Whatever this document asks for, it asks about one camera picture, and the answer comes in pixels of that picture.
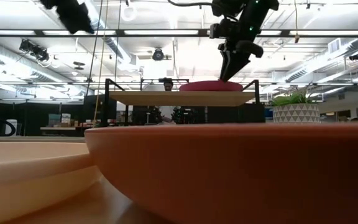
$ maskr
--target potted plant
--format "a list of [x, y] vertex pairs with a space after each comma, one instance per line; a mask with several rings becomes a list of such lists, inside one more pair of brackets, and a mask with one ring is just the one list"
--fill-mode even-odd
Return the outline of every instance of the potted plant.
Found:
[[320, 123], [319, 108], [307, 95], [308, 87], [272, 100], [274, 123]]

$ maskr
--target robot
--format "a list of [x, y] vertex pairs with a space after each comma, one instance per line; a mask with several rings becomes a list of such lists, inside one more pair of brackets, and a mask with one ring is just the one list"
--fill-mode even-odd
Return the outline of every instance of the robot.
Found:
[[[219, 79], [226, 82], [249, 62], [251, 54], [261, 58], [264, 50], [254, 43], [269, 10], [278, 10], [277, 0], [213, 0], [195, 3], [169, 3], [179, 7], [211, 6], [214, 16], [224, 16], [219, 24], [210, 27], [209, 38], [225, 39], [218, 49], [223, 57]], [[40, 0], [47, 8], [57, 6], [59, 19], [71, 34], [83, 30], [94, 34], [85, 3], [77, 0]]]

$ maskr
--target red plate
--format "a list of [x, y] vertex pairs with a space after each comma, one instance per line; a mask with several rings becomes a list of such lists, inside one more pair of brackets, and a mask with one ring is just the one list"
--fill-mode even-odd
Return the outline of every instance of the red plate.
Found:
[[358, 125], [85, 132], [119, 191], [175, 223], [358, 223]]
[[200, 81], [187, 83], [179, 88], [180, 91], [241, 91], [242, 85], [234, 82], [224, 83], [222, 80]]

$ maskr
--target wooden table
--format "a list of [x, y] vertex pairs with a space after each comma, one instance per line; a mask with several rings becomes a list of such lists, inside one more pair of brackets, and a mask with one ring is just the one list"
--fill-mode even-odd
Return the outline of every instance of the wooden table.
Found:
[[75, 127], [41, 127], [42, 131], [75, 131]]
[[239, 106], [255, 98], [241, 91], [110, 91], [113, 98], [135, 106]]
[[84, 137], [42, 137], [42, 136], [12, 136], [0, 137], [0, 142], [80, 142], [84, 143]]
[[133, 204], [105, 178], [87, 191], [8, 224], [174, 224]]

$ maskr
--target person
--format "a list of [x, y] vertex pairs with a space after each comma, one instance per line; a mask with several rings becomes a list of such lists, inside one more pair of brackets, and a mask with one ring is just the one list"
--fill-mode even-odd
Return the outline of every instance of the person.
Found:
[[[172, 91], [173, 82], [170, 78], [163, 79], [164, 89], [165, 91]], [[175, 106], [159, 106], [159, 110], [161, 112], [162, 122], [160, 124], [175, 124], [172, 120], [172, 114]]]

